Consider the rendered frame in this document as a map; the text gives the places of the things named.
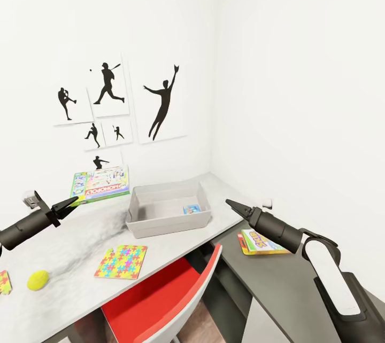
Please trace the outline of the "tennis ball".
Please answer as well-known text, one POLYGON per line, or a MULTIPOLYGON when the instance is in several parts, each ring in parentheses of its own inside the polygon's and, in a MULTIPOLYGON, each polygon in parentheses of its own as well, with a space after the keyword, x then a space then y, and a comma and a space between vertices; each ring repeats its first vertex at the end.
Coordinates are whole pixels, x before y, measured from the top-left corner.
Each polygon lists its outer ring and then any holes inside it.
POLYGON ((46 270, 39 270, 33 273, 27 282, 27 286, 32 291, 41 289, 49 280, 49 273, 46 270))

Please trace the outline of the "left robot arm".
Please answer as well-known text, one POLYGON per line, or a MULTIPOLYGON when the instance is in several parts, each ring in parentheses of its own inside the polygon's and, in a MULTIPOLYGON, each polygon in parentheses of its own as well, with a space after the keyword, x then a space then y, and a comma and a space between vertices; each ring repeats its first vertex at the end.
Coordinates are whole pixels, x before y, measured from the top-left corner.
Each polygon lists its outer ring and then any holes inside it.
POLYGON ((22 201, 28 207, 29 215, 5 230, 0 230, 0 257, 3 246, 8 251, 12 251, 19 244, 32 238, 48 226, 53 225, 55 228, 60 226, 58 220, 63 220, 78 207, 70 206, 70 204, 74 203, 77 199, 79 199, 79 196, 74 196, 54 204, 52 208, 50 208, 37 191, 30 190, 24 192, 22 201))

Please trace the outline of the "board game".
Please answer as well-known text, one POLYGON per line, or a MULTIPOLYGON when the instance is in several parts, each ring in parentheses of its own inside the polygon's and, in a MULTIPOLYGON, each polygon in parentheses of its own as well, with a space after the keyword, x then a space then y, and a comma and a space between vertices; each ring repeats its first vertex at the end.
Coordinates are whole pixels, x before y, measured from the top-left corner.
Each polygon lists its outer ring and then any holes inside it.
POLYGON ((184 206, 183 207, 184 214, 193 214, 193 213, 199 213, 200 208, 198 206, 198 203, 196 205, 190 205, 190 206, 184 206))
POLYGON ((290 251, 283 246, 255 232, 255 229, 244 229, 237 235, 245 255, 290 253, 290 251))
POLYGON ((70 197, 79 196, 71 207, 130 194, 129 168, 121 165, 75 173, 70 197))

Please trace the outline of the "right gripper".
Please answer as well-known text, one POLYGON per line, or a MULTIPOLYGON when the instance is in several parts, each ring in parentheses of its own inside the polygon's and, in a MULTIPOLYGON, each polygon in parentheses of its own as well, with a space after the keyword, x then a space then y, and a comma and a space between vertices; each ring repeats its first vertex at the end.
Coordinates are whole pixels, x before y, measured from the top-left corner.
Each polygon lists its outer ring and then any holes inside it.
POLYGON ((261 207, 249 207, 230 199, 225 202, 231 206, 233 211, 248 221, 252 230, 255 229, 255 232, 279 245, 279 240, 288 223, 267 212, 263 212, 261 207))

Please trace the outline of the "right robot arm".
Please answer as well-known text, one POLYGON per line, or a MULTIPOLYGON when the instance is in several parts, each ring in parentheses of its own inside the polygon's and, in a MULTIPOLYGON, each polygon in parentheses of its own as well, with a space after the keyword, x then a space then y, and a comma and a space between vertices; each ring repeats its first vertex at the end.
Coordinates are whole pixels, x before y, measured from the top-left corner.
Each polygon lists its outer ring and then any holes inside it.
POLYGON ((385 320, 352 272, 342 272, 341 251, 333 240, 305 228, 296 229, 274 216, 274 198, 262 199, 261 207, 225 201, 248 221, 255 232, 291 253, 297 253, 303 234, 309 237, 302 257, 310 261, 313 280, 342 343, 385 343, 385 320))

